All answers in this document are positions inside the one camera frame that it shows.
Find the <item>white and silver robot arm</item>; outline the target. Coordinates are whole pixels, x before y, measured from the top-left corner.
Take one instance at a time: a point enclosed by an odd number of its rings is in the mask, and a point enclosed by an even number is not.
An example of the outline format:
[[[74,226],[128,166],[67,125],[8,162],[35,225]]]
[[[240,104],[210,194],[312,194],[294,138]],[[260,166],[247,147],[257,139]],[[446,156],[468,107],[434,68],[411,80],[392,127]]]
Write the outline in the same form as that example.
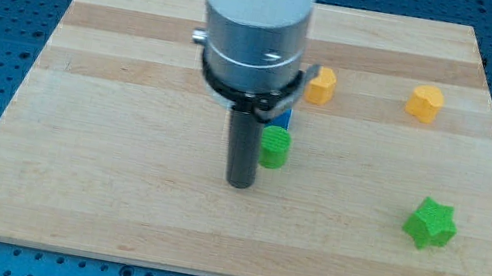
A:
[[[299,75],[315,0],[205,0],[202,72],[231,102],[282,92]]]

